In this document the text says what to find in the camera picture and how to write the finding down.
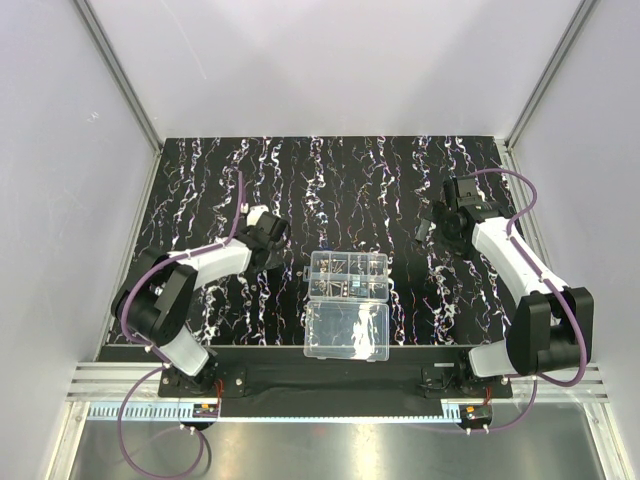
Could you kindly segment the aluminium frame profile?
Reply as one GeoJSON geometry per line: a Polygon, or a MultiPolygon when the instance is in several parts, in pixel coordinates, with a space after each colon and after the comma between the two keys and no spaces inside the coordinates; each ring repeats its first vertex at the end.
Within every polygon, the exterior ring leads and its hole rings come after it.
{"type": "Polygon", "coordinates": [[[112,80],[124,99],[130,113],[133,115],[145,140],[152,151],[159,155],[164,141],[153,126],[150,116],[147,114],[133,84],[131,83],[108,34],[102,25],[98,15],[88,0],[71,0],[75,11],[91,37],[99,56],[106,66],[112,80]]]}

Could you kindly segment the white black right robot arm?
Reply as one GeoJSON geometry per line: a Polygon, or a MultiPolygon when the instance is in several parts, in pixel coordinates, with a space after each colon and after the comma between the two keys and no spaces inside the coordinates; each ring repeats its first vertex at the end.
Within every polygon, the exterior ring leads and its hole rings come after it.
{"type": "Polygon", "coordinates": [[[592,294],[554,274],[519,234],[519,217],[484,200],[473,175],[451,177],[442,190],[443,200],[422,218],[416,241],[432,237],[468,261],[483,256],[516,307],[503,340],[473,347],[462,357],[460,385],[517,377],[541,378],[561,388],[579,384],[592,355],[592,294]]]}

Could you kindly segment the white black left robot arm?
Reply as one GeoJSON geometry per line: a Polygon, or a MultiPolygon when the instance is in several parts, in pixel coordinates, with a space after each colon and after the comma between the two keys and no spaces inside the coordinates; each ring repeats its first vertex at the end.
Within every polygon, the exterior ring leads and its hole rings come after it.
{"type": "Polygon", "coordinates": [[[194,292],[228,276],[275,268],[291,235],[289,221],[263,205],[252,207],[245,218],[243,227],[235,219],[223,240],[194,250],[147,248],[111,303],[123,335],[154,352],[178,386],[196,395],[209,393],[220,381],[215,354],[186,326],[194,292]]]}

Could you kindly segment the clear plastic organizer box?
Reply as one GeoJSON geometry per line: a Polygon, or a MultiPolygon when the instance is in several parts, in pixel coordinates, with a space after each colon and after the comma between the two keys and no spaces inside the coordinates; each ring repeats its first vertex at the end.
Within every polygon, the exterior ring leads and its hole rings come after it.
{"type": "Polygon", "coordinates": [[[318,360],[389,359],[389,262],[379,252],[314,251],[308,283],[303,352],[318,360]],[[354,292],[353,284],[361,292],[354,292]]]}

